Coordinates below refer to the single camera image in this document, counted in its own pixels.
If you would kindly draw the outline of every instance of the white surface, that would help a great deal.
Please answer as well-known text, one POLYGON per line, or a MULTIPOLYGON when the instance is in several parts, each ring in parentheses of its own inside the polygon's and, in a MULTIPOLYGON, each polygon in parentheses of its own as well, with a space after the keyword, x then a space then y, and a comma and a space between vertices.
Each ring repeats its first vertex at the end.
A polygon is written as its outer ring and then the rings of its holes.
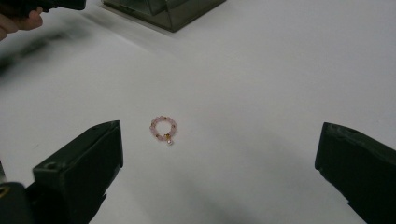
POLYGON ((314 169, 322 123, 396 148, 396 1, 228 0, 170 34, 89 1, 0 42, 53 34, 0 75, 1 161, 31 169, 121 121, 125 166, 94 224, 363 221, 314 169), (178 124, 175 144, 149 132, 178 124))

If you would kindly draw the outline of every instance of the beaded bracelet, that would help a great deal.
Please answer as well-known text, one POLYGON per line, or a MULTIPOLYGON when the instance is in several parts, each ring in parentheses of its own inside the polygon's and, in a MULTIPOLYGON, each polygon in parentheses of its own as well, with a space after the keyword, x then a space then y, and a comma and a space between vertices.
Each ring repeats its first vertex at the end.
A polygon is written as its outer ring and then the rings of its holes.
POLYGON ((168 145, 172 145, 173 141, 172 141, 172 137, 175 135, 176 133, 176 123, 174 120, 172 120, 169 117, 164 117, 164 116, 160 116, 155 118, 154 120, 151 121, 151 126, 149 127, 149 129, 151 130, 151 133, 159 140, 159 141, 166 141, 168 143, 168 145), (169 133, 166 133, 164 135, 160 135, 156 129, 157 123, 161 122, 161 121, 167 121, 171 124, 171 131, 169 131, 169 133))

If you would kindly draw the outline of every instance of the finger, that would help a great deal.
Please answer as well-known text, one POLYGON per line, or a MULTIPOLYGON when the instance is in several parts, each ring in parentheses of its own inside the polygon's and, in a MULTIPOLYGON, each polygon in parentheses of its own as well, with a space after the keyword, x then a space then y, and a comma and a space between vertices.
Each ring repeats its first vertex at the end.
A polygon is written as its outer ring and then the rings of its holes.
POLYGON ((38 14, 41 14, 44 9, 42 7, 37 7, 36 11, 38 12, 38 14))
POLYGON ((18 31, 18 26, 14 23, 14 21, 2 14, 0 14, 0 28, 2 28, 7 34, 18 31))
POLYGON ((14 18, 13 20, 20 30, 33 30, 43 24, 43 19, 36 11, 31 11, 29 18, 14 18))
POLYGON ((7 32, 0 27, 0 41, 7 37, 7 32))

